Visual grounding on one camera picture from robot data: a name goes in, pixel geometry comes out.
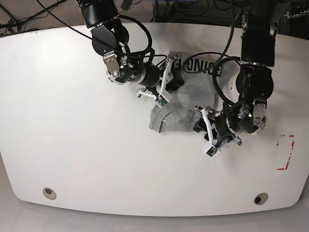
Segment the floor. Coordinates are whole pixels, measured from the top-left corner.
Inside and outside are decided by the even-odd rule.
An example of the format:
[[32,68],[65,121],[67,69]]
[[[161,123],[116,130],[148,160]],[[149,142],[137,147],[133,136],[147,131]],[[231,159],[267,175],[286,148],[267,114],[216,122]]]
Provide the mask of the floor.
[[[122,1],[123,0],[114,0],[118,9],[120,9]],[[57,0],[41,0],[41,3],[46,7],[56,2]],[[36,0],[0,0],[0,4],[5,7],[6,10],[9,11],[16,19],[31,16],[42,10]],[[75,0],[67,0],[67,2],[58,5],[53,10],[53,13],[71,26],[78,25],[82,19],[82,14]],[[141,22],[149,22],[153,17],[152,2],[150,0],[142,0],[138,4],[132,5],[129,11],[120,11],[119,13],[133,16]],[[9,19],[10,18],[7,16],[7,14],[5,14],[2,9],[0,9],[0,24],[6,24]],[[50,27],[56,28],[62,26],[63,25],[60,22],[58,22],[52,16],[48,15],[45,18],[40,18],[28,22],[26,25],[26,30],[30,28],[47,29]]]

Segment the screw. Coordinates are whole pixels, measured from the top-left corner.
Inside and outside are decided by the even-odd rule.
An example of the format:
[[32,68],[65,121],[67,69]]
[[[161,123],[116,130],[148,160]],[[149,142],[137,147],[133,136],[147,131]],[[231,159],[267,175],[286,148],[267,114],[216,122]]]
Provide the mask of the screw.
[[114,71],[114,72],[112,73],[112,75],[113,75],[114,77],[117,77],[117,76],[119,75],[119,72],[118,72],[118,71]]
[[258,124],[260,124],[261,119],[260,119],[259,117],[256,117],[256,118],[254,119],[254,122],[258,125]]

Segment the white table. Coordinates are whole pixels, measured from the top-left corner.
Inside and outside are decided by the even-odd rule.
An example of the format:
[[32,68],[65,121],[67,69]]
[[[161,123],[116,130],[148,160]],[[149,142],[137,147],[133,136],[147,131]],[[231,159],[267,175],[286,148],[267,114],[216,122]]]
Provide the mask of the white table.
[[[126,26],[131,50],[143,49],[143,32]],[[222,51],[230,30],[147,27],[156,52],[165,54]],[[236,30],[229,55],[240,55],[240,35]],[[294,205],[309,173],[308,44],[277,36],[267,127],[257,136],[243,136],[242,147],[213,160],[202,153],[201,134],[148,129],[151,99],[137,99],[137,85],[110,83],[102,57],[77,33],[53,29],[1,39],[0,148],[15,195],[54,207],[141,216],[237,214]],[[286,164],[294,140],[288,169],[277,170]],[[53,189],[57,199],[45,198],[44,188]],[[255,205],[262,192],[268,201]]]

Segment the gray floor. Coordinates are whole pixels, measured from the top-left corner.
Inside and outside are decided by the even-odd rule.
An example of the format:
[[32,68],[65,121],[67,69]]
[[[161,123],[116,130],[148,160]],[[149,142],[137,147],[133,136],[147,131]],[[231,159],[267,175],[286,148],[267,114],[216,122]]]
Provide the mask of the gray floor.
[[[122,1],[123,0],[114,0],[118,9],[120,9]],[[49,6],[56,2],[57,0],[41,0],[41,3],[44,6]],[[0,4],[4,6],[16,19],[31,16],[42,10],[36,0],[0,0]],[[53,13],[71,26],[76,26],[82,19],[82,14],[75,0],[68,0],[67,2],[60,4],[53,10]],[[143,0],[139,4],[132,5],[129,11],[120,11],[119,13],[133,16],[141,22],[149,22],[153,17],[152,3],[150,0]],[[0,24],[6,24],[9,19],[10,18],[0,9]],[[63,25],[50,15],[46,18],[30,21],[27,24],[27,29],[46,29],[50,27],[63,27]]]

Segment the round hole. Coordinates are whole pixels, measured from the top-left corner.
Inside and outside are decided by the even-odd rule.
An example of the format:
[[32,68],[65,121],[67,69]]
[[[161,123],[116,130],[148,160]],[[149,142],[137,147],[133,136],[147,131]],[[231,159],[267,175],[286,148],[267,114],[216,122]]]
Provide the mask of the round hole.
[[268,199],[268,194],[267,193],[261,193],[254,198],[254,204],[262,205],[267,201],[267,199]]
[[43,194],[46,198],[50,199],[50,200],[54,200],[56,199],[57,195],[55,193],[55,191],[53,191],[50,188],[44,188],[43,189]]

